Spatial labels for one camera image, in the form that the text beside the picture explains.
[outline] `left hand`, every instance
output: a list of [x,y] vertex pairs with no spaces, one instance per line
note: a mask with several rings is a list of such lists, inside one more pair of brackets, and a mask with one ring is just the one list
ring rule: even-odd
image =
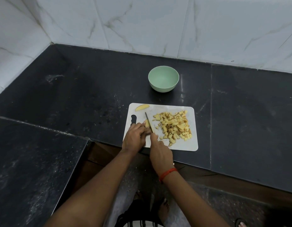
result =
[[146,135],[150,134],[150,128],[145,128],[144,123],[132,124],[126,133],[122,144],[122,151],[135,156],[146,143]]

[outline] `cutting board handle hole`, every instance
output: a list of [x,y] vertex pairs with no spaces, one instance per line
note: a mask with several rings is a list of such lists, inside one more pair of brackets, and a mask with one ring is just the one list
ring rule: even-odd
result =
[[130,126],[131,126],[133,123],[137,123],[137,117],[136,117],[135,115],[131,115],[131,124],[130,124]]

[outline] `green bowl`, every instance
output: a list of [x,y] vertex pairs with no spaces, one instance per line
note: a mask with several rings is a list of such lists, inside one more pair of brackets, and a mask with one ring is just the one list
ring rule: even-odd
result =
[[158,66],[148,74],[151,87],[158,92],[168,92],[175,88],[180,76],[178,72],[169,66]]

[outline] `forearm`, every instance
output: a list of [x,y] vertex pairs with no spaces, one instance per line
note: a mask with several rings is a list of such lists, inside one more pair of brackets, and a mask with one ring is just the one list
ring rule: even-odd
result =
[[46,226],[102,226],[131,160],[132,155],[121,151],[57,210]]
[[178,172],[170,173],[163,182],[192,227],[229,227]]

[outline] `wall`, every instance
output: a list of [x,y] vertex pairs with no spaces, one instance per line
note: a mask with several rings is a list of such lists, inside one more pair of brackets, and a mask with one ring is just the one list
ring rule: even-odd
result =
[[23,0],[54,43],[292,72],[292,0]]
[[49,44],[21,0],[0,0],[0,93]]

